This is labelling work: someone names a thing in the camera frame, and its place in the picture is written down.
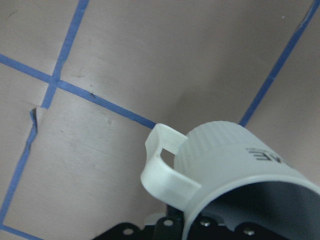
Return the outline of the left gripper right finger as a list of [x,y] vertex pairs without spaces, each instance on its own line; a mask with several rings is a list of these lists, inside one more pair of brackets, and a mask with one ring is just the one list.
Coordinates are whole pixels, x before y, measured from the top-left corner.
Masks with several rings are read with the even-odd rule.
[[200,213],[192,223],[193,240],[284,240],[285,237],[253,222],[227,227],[217,215]]

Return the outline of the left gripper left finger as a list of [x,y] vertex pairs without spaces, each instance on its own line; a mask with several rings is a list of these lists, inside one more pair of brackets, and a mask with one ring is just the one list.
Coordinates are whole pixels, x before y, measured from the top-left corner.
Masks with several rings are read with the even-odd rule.
[[139,228],[130,222],[119,223],[102,234],[96,240],[180,240],[184,228],[184,213],[172,206],[166,212],[156,212],[144,220]]

